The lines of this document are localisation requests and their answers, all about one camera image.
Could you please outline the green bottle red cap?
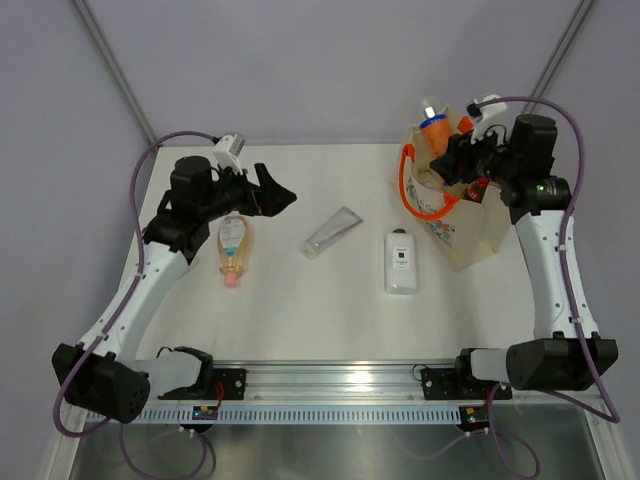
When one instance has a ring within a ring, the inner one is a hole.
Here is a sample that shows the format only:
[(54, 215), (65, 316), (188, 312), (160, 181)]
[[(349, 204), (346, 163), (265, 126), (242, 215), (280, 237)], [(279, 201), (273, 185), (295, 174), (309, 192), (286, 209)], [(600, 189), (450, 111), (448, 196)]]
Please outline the green bottle red cap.
[(487, 178), (477, 179), (466, 187), (463, 198), (474, 203), (481, 203), (489, 184), (490, 181)]

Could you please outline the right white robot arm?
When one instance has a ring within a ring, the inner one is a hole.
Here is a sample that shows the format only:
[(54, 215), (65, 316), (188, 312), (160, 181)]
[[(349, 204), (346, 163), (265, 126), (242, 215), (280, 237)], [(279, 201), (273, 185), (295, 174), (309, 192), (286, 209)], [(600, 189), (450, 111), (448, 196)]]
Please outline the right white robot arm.
[(534, 337), (506, 349), (467, 349), (453, 372), (454, 388), (474, 397), (489, 381), (517, 390), (584, 391), (618, 358), (601, 337), (586, 304), (573, 244), (568, 182), (552, 174), (557, 127), (525, 114), (499, 140), (497, 120), (475, 112), (474, 127), (455, 134), (431, 167), (448, 183), (484, 178), (500, 188), (524, 255), (534, 299)]

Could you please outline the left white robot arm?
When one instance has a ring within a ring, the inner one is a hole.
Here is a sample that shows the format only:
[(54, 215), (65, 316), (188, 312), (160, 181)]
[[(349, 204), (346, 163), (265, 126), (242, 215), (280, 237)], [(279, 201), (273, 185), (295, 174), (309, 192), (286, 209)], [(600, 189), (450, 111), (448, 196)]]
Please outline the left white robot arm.
[(203, 156), (176, 161), (156, 215), (136, 232), (138, 261), (93, 327), (74, 345), (60, 344), (52, 365), (60, 383), (54, 423), (60, 432), (64, 403), (127, 424), (147, 401), (200, 399), (217, 387), (211, 355), (190, 347), (139, 361), (148, 325), (173, 285), (188, 271), (210, 236), (211, 222), (232, 212), (274, 217), (294, 203), (263, 163), (256, 183), (244, 170), (214, 167)]

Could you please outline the orange blue spray bottle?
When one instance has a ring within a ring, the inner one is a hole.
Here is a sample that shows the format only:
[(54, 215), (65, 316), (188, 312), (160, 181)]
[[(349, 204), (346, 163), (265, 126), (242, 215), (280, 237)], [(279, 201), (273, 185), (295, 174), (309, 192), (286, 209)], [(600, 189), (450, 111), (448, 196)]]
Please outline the orange blue spray bottle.
[(448, 147), (452, 130), (445, 113), (438, 112), (429, 98), (421, 100), (424, 120), (419, 128), (433, 159), (442, 156)]

